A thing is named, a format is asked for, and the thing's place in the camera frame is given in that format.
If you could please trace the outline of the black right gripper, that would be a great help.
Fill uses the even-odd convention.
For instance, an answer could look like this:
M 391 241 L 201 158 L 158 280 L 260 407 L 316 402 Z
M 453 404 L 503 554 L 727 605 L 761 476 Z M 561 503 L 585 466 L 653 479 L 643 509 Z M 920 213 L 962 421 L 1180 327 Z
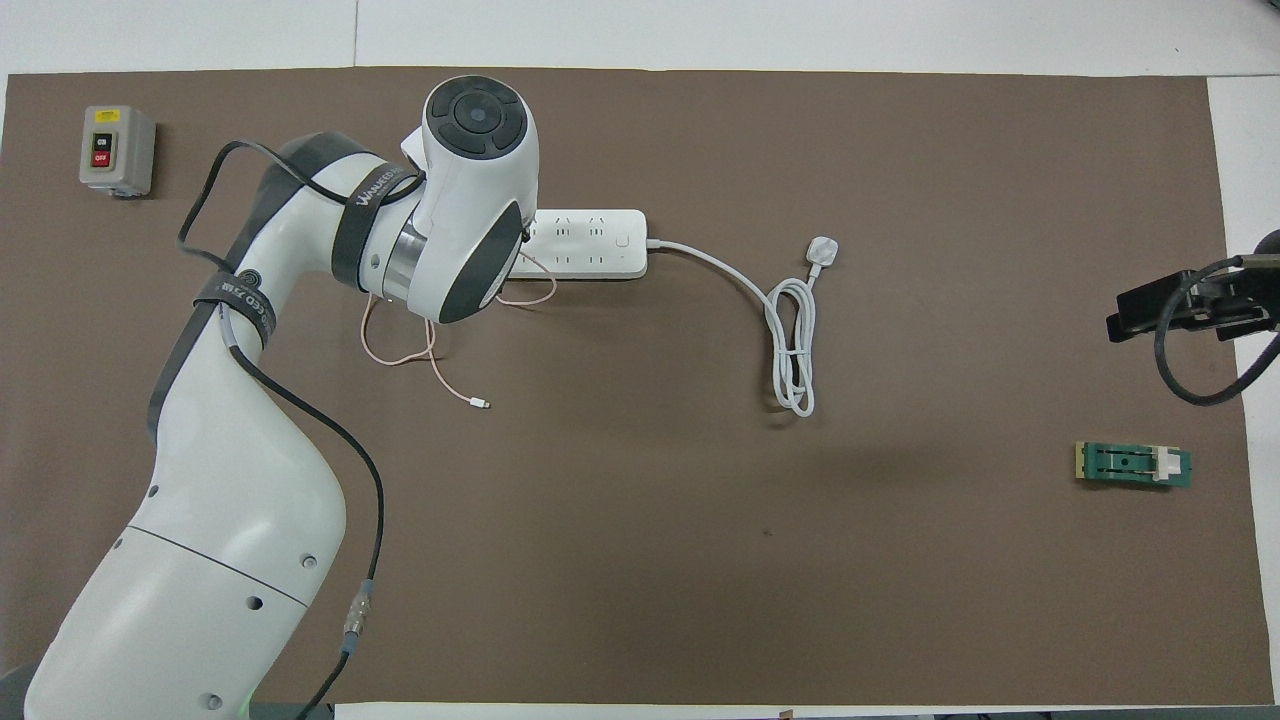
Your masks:
M 1153 332 L 1164 305 L 1192 274 L 1190 269 L 1174 272 L 1117 295 L 1117 310 L 1106 318 L 1108 341 L 1121 343 Z M 1216 325 L 1220 342 L 1277 331 L 1277 268 L 1244 269 L 1211 277 L 1196 284 L 1196 296 L 1204 301 L 1204 322 Z M 1199 331 L 1198 309 L 1201 305 L 1184 293 L 1175 306 L 1170 329 Z

